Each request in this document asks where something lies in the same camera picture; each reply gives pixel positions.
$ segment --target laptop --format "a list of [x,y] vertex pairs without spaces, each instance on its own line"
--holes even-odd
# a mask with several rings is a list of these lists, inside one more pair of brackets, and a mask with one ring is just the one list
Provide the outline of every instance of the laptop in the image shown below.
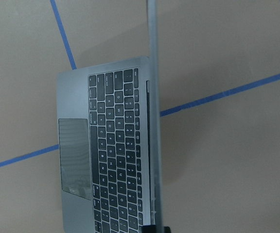
[[66,233],[141,233],[155,223],[150,80],[145,56],[58,75]]

